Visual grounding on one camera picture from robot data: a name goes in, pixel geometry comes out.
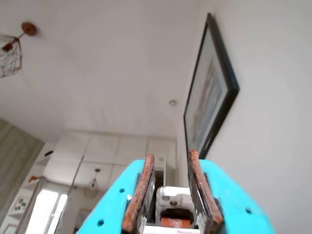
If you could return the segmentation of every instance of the framed picture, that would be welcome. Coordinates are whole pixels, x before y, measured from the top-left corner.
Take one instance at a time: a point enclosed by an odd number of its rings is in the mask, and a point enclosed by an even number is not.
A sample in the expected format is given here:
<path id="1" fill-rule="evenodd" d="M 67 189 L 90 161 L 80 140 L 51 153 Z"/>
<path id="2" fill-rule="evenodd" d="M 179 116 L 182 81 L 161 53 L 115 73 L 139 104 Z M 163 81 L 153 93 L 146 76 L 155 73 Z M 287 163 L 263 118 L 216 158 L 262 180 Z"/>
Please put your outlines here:
<path id="1" fill-rule="evenodd" d="M 15 202 L 15 205 L 12 208 L 12 212 L 26 210 L 26 207 L 27 207 L 29 201 L 30 201 L 29 197 L 19 196 Z"/>
<path id="2" fill-rule="evenodd" d="M 79 210 L 76 223 L 75 223 L 74 233 L 76 233 L 79 230 L 79 228 L 83 225 L 83 222 L 86 220 L 86 218 L 89 216 L 90 213 L 91 213 L 91 210 L 88 210 L 88 209 Z"/>
<path id="3" fill-rule="evenodd" d="M 239 86 L 212 14 L 208 14 L 184 111 L 187 152 L 204 159 L 237 94 Z"/>
<path id="4" fill-rule="evenodd" d="M 15 234 L 15 231 L 16 231 L 16 228 L 17 228 L 17 227 L 18 227 L 17 225 L 9 223 L 9 224 L 6 226 L 6 228 L 5 228 L 4 232 L 3 232 L 3 234 Z"/>

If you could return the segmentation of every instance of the white ceiling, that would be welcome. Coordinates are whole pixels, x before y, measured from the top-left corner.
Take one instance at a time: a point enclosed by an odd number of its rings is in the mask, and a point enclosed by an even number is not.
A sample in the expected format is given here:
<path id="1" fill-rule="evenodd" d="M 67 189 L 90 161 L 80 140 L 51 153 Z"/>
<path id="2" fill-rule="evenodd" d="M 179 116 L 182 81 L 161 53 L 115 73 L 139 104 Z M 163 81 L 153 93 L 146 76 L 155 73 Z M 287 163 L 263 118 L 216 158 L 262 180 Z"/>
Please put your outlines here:
<path id="1" fill-rule="evenodd" d="M 52 142 L 64 129 L 175 137 L 202 4 L 2 0 L 0 32 L 29 20 L 39 34 L 0 79 L 0 117 Z"/>

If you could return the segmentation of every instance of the hole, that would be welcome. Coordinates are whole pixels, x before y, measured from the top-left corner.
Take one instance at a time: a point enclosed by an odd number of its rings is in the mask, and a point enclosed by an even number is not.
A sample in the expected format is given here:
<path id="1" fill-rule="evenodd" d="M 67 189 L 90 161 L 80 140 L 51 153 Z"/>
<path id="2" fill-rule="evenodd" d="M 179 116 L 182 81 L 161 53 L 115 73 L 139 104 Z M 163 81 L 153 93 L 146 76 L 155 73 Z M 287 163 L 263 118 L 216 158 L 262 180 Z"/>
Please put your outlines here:
<path id="1" fill-rule="evenodd" d="M 174 99 L 170 100 L 169 105 L 176 106 L 176 100 L 174 100 Z"/>
<path id="2" fill-rule="evenodd" d="M 245 209 L 245 211 L 246 211 L 247 213 L 249 213 L 249 214 L 252 213 L 252 211 L 251 211 L 251 209 L 250 209 L 249 207 L 247 207 L 247 208 Z"/>
<path id="3" fill-rule="evenodd" d="M 104 224 L 104 220 L 103 219 L 100 219 L 98 222 L 97 222 L 97 225 L 100 227 Z"/>
<path id="4" fill-rule="evenodd" d="M 168 201 L 170 199 L 170 197 L 168 196 L 163 196 L 161 199 L 163 199 L 164 201 Z"/>

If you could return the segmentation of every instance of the turquoise plastic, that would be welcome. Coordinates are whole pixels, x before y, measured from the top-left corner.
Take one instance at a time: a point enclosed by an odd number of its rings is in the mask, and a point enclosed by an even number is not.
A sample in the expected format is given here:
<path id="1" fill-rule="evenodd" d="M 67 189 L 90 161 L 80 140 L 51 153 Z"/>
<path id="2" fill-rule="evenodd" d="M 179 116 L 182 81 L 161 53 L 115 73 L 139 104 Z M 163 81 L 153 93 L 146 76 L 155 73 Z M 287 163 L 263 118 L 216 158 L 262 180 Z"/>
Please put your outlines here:
<path id="1" fill-rule="evenodd" d="M 227 234 L 274 234 L 270 221 L 248 194 L 213 162 L 200 160 L 212 195 L 221 202 Z"/>
<path id="2" fill-rule="evenodd" d="M 121 234 L 127 201 L 135 192 L 137 176 L 142 173 L 143 166 L 144 160 L 136 160 L 123 171 L 84 221 L 78 234 Z"/>
<path id="3" fill-rule="evenodd" d="M 221 202 L 226 226 L 223 233 L 275 233 L 261 208 L 224 171 L 208 160 L 200 160 L 200 165 L 207 174 L 213 196 Z M 137 160 L 123 171 L 84 221 L 78 234 L 121 234 L 127 201 L 134 194 L 137 176 L 142 173 L 143 166 L 144 160 Z"/>

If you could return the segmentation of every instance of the wire pendant light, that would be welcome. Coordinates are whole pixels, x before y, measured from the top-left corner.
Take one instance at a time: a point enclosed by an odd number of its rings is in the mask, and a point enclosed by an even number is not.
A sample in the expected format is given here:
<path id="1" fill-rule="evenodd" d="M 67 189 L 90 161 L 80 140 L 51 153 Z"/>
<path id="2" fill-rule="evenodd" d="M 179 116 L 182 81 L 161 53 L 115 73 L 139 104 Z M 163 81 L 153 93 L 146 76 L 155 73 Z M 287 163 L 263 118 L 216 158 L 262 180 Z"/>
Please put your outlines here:
<path id="1" fill-rule="evenodd" d="M 24 22 L 21 25 L 23 33 L 18 37 L 0 34 L 0 78 L 12 76 L 21 69 L 23 53 L 20 45 L 20 38 L 25 34 L 34 36 L 36 27 Z"/>
<path id="2" fill-rule="evenodd" d="M 95 176 L 94 179 L 90 181 L 87 187 L 84 188 L 83 195 L 86 198 L 95 198 L 98 195 L 99 189 L 98 189 L 98 182 L 97 182 L 97 174 L 101 170 L 99 168 L 95 169 Z"/>

